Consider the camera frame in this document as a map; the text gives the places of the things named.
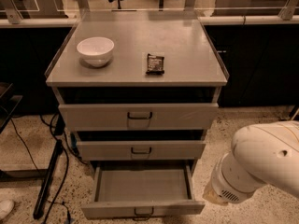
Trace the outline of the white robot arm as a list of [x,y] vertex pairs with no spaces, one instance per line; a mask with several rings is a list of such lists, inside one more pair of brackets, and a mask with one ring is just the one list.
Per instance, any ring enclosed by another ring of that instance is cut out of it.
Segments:
[[238,130],[231,151],[216,163],[203,198],[227,205],[243,203],[272,185],[299,197],[299,122],[253,124]]

